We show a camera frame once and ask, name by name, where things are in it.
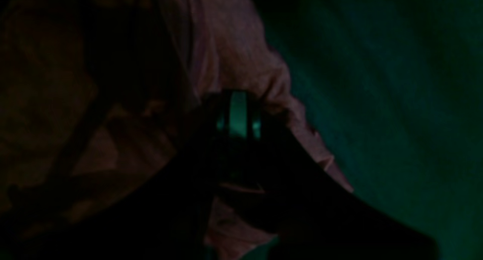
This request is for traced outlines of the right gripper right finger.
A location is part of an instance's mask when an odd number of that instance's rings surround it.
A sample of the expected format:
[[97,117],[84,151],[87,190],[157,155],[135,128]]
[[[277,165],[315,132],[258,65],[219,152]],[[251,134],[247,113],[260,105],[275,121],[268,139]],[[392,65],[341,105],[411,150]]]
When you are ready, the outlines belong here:
[[269,260],[438,260],[436,241],[346,191],[247,95],[249,150],[267,192]]

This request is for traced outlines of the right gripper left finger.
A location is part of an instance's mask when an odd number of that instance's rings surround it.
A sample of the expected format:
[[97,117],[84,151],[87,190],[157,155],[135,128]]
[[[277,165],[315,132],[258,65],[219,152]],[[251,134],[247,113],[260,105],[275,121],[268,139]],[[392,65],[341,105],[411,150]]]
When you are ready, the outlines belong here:
[[1,248],[14,260],[199,260],[219,180],[218,136],[231,94],[195,110],[202,123],[153,175],[117,171],[52,175],[11,186],[1,217]]

